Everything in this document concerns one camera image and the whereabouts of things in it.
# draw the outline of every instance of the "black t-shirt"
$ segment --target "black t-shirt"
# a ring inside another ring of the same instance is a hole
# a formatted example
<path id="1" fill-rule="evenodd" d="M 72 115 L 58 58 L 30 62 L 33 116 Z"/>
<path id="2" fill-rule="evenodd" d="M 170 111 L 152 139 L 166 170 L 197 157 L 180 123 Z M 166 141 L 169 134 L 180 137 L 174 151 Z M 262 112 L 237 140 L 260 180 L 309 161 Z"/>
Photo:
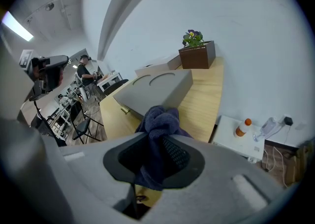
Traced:
<path id="1" fill-rule="evenodd" d="M 77 73 L 78 73 L 80 78 L 82 78 L 82 74 L 90 74 L 90 72 L 85 68 L 85 66 L 83 64 L 78 65 Z M 90 83 L 93 83 L 93 78 L 82 78 L 82 84 L 84 86 L 87 86 Z"/>

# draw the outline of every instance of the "cardboard box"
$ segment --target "cardboard box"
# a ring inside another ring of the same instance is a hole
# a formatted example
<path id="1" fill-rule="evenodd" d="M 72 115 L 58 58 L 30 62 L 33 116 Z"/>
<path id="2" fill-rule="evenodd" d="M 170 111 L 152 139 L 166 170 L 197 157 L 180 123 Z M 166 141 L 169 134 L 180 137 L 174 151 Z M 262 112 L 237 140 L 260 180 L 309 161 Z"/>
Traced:
<path id="1" fill-rule="evenodd" d="M 137 76 L 175 70 L 182 64 L 181 57 L 177 54 L 147 62 L 143 67 L 136 69 Z"/>

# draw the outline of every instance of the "wooden flower pot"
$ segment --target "wooden flower pot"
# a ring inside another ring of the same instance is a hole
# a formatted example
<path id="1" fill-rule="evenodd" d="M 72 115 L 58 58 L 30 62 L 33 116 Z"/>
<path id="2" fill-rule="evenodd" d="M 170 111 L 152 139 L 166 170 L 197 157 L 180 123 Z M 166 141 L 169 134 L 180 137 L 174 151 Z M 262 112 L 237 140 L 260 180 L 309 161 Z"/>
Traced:
<path id="1" fill-rule="evenodd" d="M 204 45 L 178 50 L 183 69 L 208 69 L 216 58 L 215 42 L 206 41 Z"/>

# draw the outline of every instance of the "ceiling pipe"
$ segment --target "ceiling pipe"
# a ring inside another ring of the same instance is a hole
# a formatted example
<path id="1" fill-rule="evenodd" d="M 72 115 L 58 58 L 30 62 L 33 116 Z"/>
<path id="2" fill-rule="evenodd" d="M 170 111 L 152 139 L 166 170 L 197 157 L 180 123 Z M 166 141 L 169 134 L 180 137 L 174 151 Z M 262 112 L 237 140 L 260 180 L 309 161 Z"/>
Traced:
<path id="1" fill-rule="evenodd" d="M 36 12 L 40 11 L 41 9 L 45 8 L 46 5 L 48 5 L 48 4 L 52 3 L 52 2 L 56 2 L 56 1 L 58 1 L 58 0 L 51 0 L 51 1 L 47 2 L 47 3 L 45 3 L 44 5 L 42 5 L 41 7 L 39 7 L 38 9 L 36 9 L 35 11 L 33 11 L 27 18 L 25 18 L 25 19 L 23 20 L 23 22 L 25 22 L 26 20 L 28 20 L 29 18 L 31 18 L 34 13 L 36 13 Z"/>
<path id="2" fill-rule="evenodd" d="M 70 23 L 69 23 L 68 15 L 67 15 L 67 12 L 66 12 L 66 11 L 65 11 L 65 9 L 64 9 L 63 0 L 60 0 L 60 1 L 61 1 L 61 5 L 62 5 L 62 7 L 63 7 L 62 12 L 63 12 L 63 13 L 64 13 L 64 15 L 65 15 L 65 18 L 66 18 L 66 20 L 67 20 L 67 23 L 68 23 L 69 29 L 71 30 L 71 26 L 70 26 Z"/>

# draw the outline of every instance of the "ceiling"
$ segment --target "ceiling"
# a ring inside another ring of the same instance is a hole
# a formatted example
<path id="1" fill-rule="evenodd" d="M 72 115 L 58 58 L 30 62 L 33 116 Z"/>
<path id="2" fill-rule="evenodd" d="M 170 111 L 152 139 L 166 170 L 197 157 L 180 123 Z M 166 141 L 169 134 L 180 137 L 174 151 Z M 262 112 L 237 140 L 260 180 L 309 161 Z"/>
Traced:
<path id="1" fill-rule="evenodd" d="M 16 0 L 10 12 L 39 42 L 81 28 L 81 0 Z"/>

